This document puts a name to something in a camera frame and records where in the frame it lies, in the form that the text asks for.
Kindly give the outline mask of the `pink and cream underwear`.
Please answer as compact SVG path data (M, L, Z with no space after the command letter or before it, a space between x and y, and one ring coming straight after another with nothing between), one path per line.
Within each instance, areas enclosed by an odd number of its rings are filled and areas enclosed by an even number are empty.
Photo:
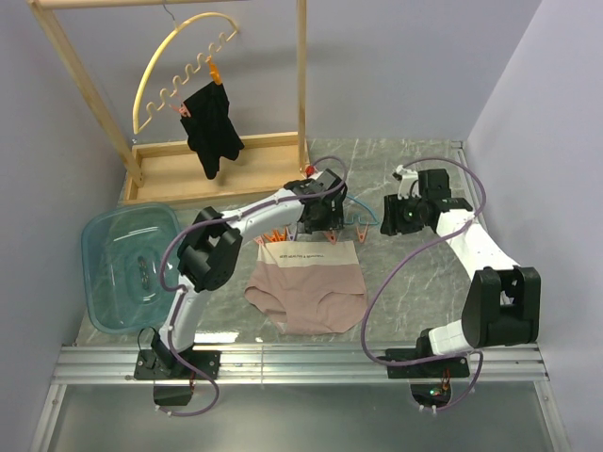
M259 247L244 297L289 335L344 333L367 310L367 286L352 241Z

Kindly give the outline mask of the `blue wavy hanger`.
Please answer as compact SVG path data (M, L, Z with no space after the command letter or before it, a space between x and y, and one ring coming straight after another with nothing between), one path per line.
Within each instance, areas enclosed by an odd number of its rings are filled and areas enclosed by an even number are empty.
M381 220L375 211L365 202L348 194L346 201L349 203L344 216L345 225L377 226Z

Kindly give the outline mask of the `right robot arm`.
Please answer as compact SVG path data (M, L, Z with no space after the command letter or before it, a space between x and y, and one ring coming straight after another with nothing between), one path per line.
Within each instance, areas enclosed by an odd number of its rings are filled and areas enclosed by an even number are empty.
M384 197L384 235L429 227L453 250L471 280L461 318L421 333L416 368L438 375L448 355L475 348L534 343L539 333L541 277L509 257L475 219L470 203L454 197L445 169L398 166L399 192Z

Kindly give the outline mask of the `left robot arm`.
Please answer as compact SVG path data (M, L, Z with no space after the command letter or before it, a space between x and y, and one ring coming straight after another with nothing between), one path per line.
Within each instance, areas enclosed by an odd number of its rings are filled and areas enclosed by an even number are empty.
M281 226L297 225L306 234L332 231L342 222L346 198L345 176L330 169L286 183L272 195L245 207L218 211L202 209L195 222L168 246L162 263L177 249L178 283L168 316L152 340L156 367L178 379L190 366L197 324L212 292L232 277L240 249L260 234Z

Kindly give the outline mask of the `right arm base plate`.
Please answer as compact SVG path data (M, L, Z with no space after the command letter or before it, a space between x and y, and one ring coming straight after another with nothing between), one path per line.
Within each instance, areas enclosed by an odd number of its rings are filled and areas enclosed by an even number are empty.
M388 348L382 356L389 363L404 363L417 358L416 350L410 348ZM469 375L469 365L464 357L408 366L387 366L387 377L390 379L467 378Z

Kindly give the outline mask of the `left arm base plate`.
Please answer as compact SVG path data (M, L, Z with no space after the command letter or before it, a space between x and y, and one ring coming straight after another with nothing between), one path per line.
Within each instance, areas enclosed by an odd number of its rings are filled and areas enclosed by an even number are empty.
M221 352L217 350L188 350L181 354L190 365L204 372L211 379L218 376ZM163 363L151 350L139 352L134 370L135 380L197 379L199 375L183 365L173 356L169 363Z

